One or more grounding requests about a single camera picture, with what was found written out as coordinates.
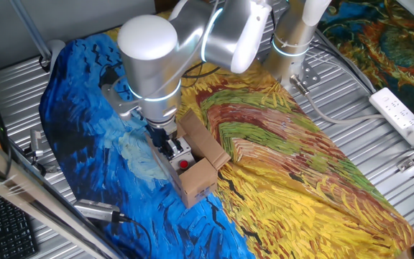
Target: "black keyboard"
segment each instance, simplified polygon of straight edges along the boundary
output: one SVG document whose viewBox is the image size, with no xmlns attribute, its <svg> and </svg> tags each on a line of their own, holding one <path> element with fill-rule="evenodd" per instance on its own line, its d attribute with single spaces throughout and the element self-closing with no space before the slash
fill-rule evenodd
<svg viewBox="0 0 414 259">
<path fill-rule="evenodd" d="M 28 216 L 0 197 L 0 259 L 22 259 L 38 251 Z"/>
</svg>

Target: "red button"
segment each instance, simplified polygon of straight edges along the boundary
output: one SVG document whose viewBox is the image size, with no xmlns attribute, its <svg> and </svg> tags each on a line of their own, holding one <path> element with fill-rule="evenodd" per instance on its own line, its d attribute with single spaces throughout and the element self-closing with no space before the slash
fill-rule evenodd
<svg viewBox="0 0 414 259">
<path fill-rule="evenodd" d="M 189 163 L 186 160 L 182 160 L 182 161 L 180 161 L 180 163 L 178 163 L 178 165 L 180 166 L 180 168 L 186 169 L 186 168 L 188 168 Z"/>
</svg>

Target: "power strip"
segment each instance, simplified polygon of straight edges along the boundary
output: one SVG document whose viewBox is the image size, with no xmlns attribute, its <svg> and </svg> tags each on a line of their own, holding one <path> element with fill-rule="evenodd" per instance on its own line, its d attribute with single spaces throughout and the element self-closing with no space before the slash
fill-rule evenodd
<svg viewBox="0 0 414 259">
<path fill-rule="evenodd" d="M 370 96 L 370 103 L 414 147 L 414 114 L 388 89 Z"/>
</svg>

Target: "blue cloth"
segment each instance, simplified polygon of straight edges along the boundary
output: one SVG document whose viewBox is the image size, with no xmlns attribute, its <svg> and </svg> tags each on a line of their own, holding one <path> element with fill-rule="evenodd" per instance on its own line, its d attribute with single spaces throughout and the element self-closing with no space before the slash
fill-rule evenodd
<svg viewBox="0 0 414 259">
<path fill-rule="evenodd" d="M 122 76 L 119 49 L 107 35 L 70 42 L 60 53 L 42 96 L 46 137 L 77 199 L 115 204 L 151 234 L 153 258 L 253 258 L 210 195 L 187 210 L 152 159 L 138 114 L 122 121 L 101 95 L 107 71 Z M 116 85 L 132 100 L 125 81 Z M 148 240 L 137 226 L 111 224 L 107 237 L 145 257 Z"/>
</svg>

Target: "metal grate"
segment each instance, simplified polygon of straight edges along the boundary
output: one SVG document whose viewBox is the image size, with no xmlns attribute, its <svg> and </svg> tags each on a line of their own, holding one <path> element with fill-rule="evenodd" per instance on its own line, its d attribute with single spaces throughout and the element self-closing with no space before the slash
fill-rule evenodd
<svg viewBox="0 0 414 259">
<path fill-rule="evenodd" d="M 367 88 L 343 70 L 335 57 L 311 48 L 306 60 L 321 77 L 321 82 L 310 87 L 310 92 L 322 112 L 336 119 L 377 113 L 368 101 Z M 397 167 L 414 157 L 414 150 L 399 133 L 386 120 L 379 119 L 352 125 L 328 123 L 296 89 L 289 91 L 303 111 L 414 228 L 414 172 L 402 173 Z"/>
<path fill-rule="evenodd" d="M 38 60 L 39 58 L 34 58 L 0 71 L 1 115 L 9 137 L 22 149 L 29 147 L 31 129 L 42 130 L 39 105 L 49 75 L 41 69 Z M 60 170 L 44 132 L 41 133 L 41 147 L 45 154 L 41 157 L 40 163 L 54 170 L 54 173 L 48 173 L 45 178 L 73 203 L 75 201 L 73 192 Z M 31 258 L 90 258 L 89 254 L 43 223 L 33 219 L 32 224 L 40 251 Z"/>
</svg>

